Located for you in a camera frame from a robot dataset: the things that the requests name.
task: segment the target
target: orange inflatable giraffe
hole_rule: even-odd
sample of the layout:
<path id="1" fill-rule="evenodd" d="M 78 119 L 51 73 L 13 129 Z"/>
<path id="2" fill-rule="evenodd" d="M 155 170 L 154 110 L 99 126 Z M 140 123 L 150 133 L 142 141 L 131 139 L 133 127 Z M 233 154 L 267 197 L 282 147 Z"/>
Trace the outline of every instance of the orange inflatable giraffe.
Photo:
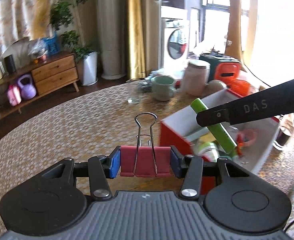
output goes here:
<path id="1" fill-rule="evenodd" d="M 240 36 L 241 0 L 230 0 L 230 16 L 227 33 L 225 55 L 242 60 L 241 36 Z"/>

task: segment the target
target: dark floor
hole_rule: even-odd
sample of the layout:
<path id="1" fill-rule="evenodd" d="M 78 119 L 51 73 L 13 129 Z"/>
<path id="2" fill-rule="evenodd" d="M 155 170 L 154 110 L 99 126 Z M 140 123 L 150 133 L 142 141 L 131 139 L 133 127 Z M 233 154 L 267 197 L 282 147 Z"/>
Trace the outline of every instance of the dark floor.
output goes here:
<path id="1" fill-rule="evenodd" d="M 103 78 L 99 78 L 96 84 L 87 87 L 80 86 L 79 83 L 78 93 L 75 91 L 72 84 L 56 90 L 36 100 L 35 102 L 24 106 L 21 114 L 16 111 L 0 120 L 0 139 L 23 122 L 26 122 L 28 119 L 46 111 L 47 109 L 100 89 L 123 84 L 126 80 L 126 77 L 117 80 L 105 80 Z"/>

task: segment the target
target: purple kettlebell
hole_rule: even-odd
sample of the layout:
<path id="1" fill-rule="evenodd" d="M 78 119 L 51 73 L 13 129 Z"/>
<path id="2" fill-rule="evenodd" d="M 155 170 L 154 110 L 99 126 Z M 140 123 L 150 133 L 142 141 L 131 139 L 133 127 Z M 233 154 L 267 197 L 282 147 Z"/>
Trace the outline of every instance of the purple kettlebell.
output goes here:
<path id="1" fill-rule="evenodd" d="M 29 79 L 29 83 L 27 85 L 23 85 L 21 83 L 21 80 L 23 80 L 24 78 Z M 23 99 L 25 99 L 25 100 L 32 99 L 36 95 L 36 93 L 37 93 L 36 88 L 32 84 L 32 77 L 30 74 L 25 74 L 25 75 L 21 76 L 17 80 L 17 84 L 20 87 L 20 89 L 22 90 L 21 95 L 22 95 Z"/>

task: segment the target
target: drawer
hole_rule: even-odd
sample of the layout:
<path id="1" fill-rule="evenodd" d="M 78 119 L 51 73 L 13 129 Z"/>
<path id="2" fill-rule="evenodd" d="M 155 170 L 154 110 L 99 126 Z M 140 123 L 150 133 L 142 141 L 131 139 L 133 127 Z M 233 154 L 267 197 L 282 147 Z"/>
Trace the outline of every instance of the drawer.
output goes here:
<path id="1" fill-rule="evenodd" d="M 35 83 L 38 94 L 44 94 L 50 90 L 54 90 L 70 81 L 77 80 L 77 70 L 76 68 L 68 69 L 64 72 L 58 73 L 52 77 L 46 78 L 42 81 Z"/>
<path id="2" fill-rule="evenodd" d="M 31 72 L 34 82 L 37 83 L 48 77 L 75 67 L 74 56 L 68 56 L 41 66 Z"/>

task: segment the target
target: black speaker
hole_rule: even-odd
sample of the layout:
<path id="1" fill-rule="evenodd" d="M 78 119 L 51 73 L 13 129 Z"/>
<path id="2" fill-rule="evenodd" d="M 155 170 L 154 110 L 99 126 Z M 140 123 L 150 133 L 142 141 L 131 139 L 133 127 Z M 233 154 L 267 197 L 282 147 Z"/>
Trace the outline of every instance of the black speaker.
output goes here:
<path id="1" fill-rule="evenodd" d="M 9 55 L 8 57 L 4 58 L 6 69 L 9 74 L 12 74 L 16 71 L 15 62 L 13 55 Z"/>

